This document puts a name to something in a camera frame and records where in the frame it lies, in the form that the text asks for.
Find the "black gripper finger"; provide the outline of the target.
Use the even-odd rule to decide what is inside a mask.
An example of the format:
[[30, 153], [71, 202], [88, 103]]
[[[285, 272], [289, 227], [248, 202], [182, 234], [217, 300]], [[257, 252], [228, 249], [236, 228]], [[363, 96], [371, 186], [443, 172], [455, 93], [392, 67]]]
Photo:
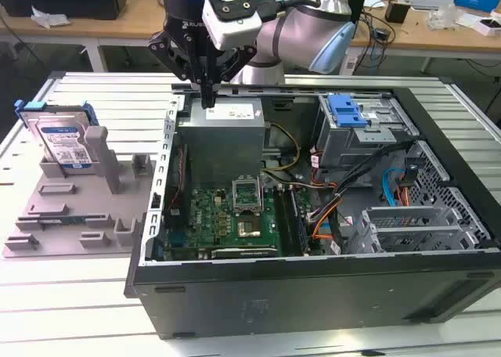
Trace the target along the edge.
[[243, 45], [235, 49], [221, 51], [213, 45], [207, 52], [207, 107], [212, 108], [222, 82], [231, 81], [255, 56], [253, 45]]
[[148, 49], [177, 78], [191, 82], [192, 88], [200, 93], [204, 109], [210, 107], [206, 67], [193, 32], [181, 33], [179, 43], [175, 42], [169, 32], [158, 32], [150, 39]]

